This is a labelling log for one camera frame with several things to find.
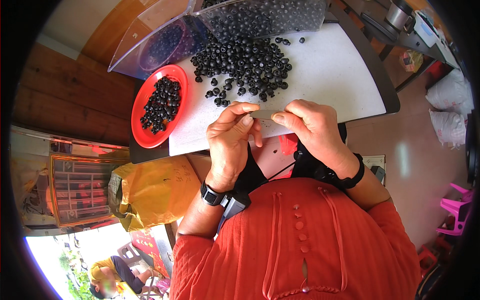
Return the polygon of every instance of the hand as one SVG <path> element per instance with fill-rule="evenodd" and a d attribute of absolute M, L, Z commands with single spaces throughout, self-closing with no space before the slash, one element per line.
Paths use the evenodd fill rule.
<path fill-rule="evenodd" d="M 333 107 L 295 99 L 285 107 L 285 112 L 272 117 L 276 123 L 292 130 L 307 150 L 340 179 L 353 177 L 358 172 L 359 162 L 342 142 Z"/>
<path fill-rule="evenodd" d="M 262 146 L 262 128 L 258 120 L 253 120 L 250 111 L 259 110 L 258 104 L 233 102 L 207 128 L 212 168 L 205 183 L 215 192 L 233 189 L 235 181 L 247 163 L 247 143 L 249 134 L 257 147 Z"/>

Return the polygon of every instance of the person in yellow shirt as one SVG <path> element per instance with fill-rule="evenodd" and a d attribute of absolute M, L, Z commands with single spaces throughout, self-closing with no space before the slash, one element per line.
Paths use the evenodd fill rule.
<path fill-rule="evenodd" d="M 90 292 L 98 299 L 112 298 L 117 290 L 116 282 L 125 281 L 136 294 L 145 292 L 148 289 L 145 282 L 151 276 L 158 277 L 158 272 L 149 267 L 135 277 L 127 264 L 116 255 L 94 263 L 88 270 Z"/>

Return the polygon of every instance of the woman's right hand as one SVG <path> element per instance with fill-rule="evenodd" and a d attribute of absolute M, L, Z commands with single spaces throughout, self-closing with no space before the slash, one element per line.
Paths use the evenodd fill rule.
<path fill-rule="evenodd" d="M 292 130 L 307 150 L 340 179 L 351 178 L 358 172 L 358 159 L 342 142 L 333 107 L 295 99 L 285 107 L 285 112 L 274 114 L 272 119 Z"/>

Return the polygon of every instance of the woman's left hand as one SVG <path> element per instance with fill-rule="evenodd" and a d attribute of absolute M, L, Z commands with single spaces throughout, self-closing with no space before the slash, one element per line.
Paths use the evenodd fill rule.
<path fill-rule="evenodd" d="M 262 128 L 248 112 L 259 110 L 258 104 L 233 102 L 207 128 L 212 168 L 205 183 L 215 192 L 233 189 L 235 181 L 247 163 L 247 143 L 253 135 L 255 145 L 262 146 Z"/>

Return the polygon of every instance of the white bag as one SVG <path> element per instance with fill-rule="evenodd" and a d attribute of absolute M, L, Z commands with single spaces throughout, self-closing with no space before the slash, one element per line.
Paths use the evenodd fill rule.
<path fill-rule="evenodd" d="M 467 129 L 463 118 L 454 112 L 431 111 L 430 119 L 437 134 L 438 140 L 442 143 L 451 142 L 455 147 L 465 144 Z"/>
<path fill-rule="evenodd" d="M 467 120 L 473 109 L 473 98 L 468 81 L 459 69 L 452 70 L 428 89 L 425 96 L 436 109 L 456 112 Z"/>

